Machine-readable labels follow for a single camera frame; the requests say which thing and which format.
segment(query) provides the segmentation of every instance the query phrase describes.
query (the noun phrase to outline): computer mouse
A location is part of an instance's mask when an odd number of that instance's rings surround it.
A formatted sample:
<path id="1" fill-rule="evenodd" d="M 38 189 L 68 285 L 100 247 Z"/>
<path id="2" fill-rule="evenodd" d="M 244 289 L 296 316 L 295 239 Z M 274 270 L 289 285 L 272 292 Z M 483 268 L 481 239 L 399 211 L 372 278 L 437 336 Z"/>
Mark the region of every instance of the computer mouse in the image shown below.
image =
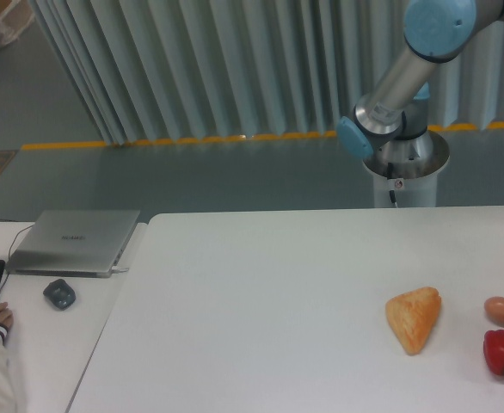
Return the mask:
<path id="1" fill-rule="evenodd" d="M 77 299 L 74 290 L 62 278 L 50 282 L 44 290 L 44 295 L 60 310 L 70 307 Z"/>

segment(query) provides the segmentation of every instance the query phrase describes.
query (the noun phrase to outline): laptop lid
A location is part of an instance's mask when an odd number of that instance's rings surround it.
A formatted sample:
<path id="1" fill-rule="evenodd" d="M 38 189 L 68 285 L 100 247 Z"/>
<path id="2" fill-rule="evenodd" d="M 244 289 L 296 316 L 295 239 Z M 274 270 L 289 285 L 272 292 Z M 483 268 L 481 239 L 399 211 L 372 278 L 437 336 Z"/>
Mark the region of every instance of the laptop lid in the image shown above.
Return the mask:
<path id="1" fill-rule="evenodd" d="M 44 211 L 6 269 L 15 274 L 108 277 L 139 211 Z"/>

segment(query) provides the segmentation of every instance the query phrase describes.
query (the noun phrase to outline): laptop logo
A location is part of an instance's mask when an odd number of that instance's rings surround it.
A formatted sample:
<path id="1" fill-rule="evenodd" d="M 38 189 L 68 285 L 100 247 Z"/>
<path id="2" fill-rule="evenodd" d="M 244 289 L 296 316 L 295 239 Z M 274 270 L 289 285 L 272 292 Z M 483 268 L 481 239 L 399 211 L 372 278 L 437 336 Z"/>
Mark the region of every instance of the laptop logo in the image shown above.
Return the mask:
<path id="1" fill-rule="evenodd" d="M 63 235 L 61 239 L 65 241 L 83 241 L 86 237 L 84 235 Z"/>

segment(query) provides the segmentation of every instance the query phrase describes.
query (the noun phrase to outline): blue joint cap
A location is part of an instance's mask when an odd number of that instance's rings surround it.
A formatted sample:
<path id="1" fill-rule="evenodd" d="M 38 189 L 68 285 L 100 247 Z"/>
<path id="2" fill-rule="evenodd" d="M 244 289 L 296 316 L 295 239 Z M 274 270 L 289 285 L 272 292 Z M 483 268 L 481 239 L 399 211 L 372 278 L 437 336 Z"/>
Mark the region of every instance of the blue joint cap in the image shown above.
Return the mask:
<path id="1" fill-rule="evenodd" d="M 345 116 L 336 125 L 336 136 L 338 136 L 340 142 L 355 157 L 365 159 L 374 153 L 365 134 L 351 119 Z"/>
<path id="2" fill-rule="evenodd" d="M 416 101 L 427 101 L 430 98 L 430 87 L 427 82 L 421 87 L 415 96 Z"/>
<path id="3" fill-rule="evenodd" d="M 411 0 L 405 38 L 420 55 L 446 56 L 462 47 L 476 25 L 476 0 Z"/>

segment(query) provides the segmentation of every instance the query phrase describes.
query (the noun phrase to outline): yellow floor stripe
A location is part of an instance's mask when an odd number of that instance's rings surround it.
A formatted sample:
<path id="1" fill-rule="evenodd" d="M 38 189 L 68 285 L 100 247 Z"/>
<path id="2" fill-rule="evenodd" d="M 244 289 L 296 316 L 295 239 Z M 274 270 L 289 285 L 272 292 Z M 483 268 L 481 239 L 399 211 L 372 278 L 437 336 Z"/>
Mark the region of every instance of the yellow floor stripe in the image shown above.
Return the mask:
<path id="1" fill-rule="evenodd" d="M 504 122 L 493 122 L 487 126 L 488 129 L 504 129 Z M 462 132 L 462 131 L 476 131 L 477 128 L 470 123 L 458 123 L 442 127 L 438 125 L 431 125 L 428 127 L 430 131 L 434 132 Z M 197 144 L 211 144 L 223 142 L 250 142 L 250 141 L 267 141 L 267 140 L 293 140 L 293 139 L 320 139 L 320 138 L 335 138 L 335 131 L 327 131 L 325 134 L 319 132 L 309 133 L 284 133 L 283 135 L 261 134 L 255 135 L 252 139 L 246 139 L 244 135 L 228 136 L 221 138 L 219 136 L 210 136 L 204 139 L 197 138 L 180 138 L 175 142 L 172 139 L 157 139 L 149 141 L 147 139 L 138 140 L 123 144 L 122 146 L 157 146 L 157 145 L 197 145 Z M 21 147 L 22 151 L 39 151 L 51 149 L 79 149 L 79 148 L 105 148 L 108 147 L 105 142 L 92 141 L 92 142 L 64 142 L 58 144 L 25 144 Z"/>
<path id="2" fill-rule="evenodd" d="M 37 151 L 42 149 L 76 149 L 76 148 L 104 148 L 107 144 L 101 141 L 92 142 L 62 142 L 58 144 L 25 144 L 21 151 Z"/>

